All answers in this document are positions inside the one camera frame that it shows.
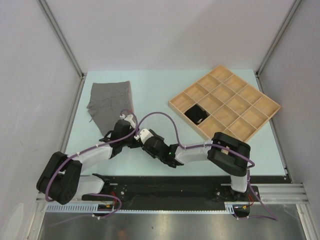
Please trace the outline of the grey striped underwear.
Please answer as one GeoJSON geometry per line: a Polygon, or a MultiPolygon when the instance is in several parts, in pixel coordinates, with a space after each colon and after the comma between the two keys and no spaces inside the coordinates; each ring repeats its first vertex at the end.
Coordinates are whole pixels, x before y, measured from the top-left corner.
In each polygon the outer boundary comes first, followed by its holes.
{"type": "Polygon", "coordinates": [[[93,83],[87,112],[98,127],[100,133],[105,136],[108,131],[114,129],[121,111],[133,110],[131,83],[93,83]]]}

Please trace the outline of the black underwear beige waistband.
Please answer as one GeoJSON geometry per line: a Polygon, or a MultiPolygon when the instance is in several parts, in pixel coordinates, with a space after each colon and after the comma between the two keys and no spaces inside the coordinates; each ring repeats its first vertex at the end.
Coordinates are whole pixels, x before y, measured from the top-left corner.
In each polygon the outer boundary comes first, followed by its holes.
{"type": "Polygon", "coordinates": [[[206,118],[208,118],[208,113],[201,108],[198,104],[193,105],[189,108],[184,115],[191,120],[195,125],[201,124],[206,118]]]}

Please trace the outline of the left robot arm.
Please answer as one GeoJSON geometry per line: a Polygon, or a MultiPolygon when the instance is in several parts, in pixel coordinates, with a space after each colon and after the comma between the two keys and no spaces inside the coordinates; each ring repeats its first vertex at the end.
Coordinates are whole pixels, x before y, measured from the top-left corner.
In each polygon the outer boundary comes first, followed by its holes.
{"type": "Polygon", "coordinates": [[[90,167],[115,157],[124,147],[139,148],[141,142],[135,139],[134,120],[128,115],[119,119],[104,138],[80,152],[68,156],[60,151],[52,154],[44,168],[36,189],[45,194],[48,202],[61,205],[69,203],[74,197],[94,194],[98,199],[105,200],[110,196],[111,188],[96,173],[82,176],[81,173],[90,167]]]}

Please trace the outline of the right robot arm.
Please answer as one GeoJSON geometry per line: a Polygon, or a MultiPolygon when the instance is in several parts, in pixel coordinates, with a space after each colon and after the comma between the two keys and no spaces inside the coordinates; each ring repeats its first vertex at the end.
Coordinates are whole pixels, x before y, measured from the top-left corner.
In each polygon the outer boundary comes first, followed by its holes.
{"type": "Polygon", "coordinates": [[[204,143],[186,146],[167,145],[163,137],[147,129],[141,130],[136,138],[145,152],[171,168],[200,161],[215,164],[230,175],[230,194],[235,200],[242,201],[248,196],[248,169],[254,163],[250,160],[251,147],[247,143],[223,132],[216,132],[204,143]]]}

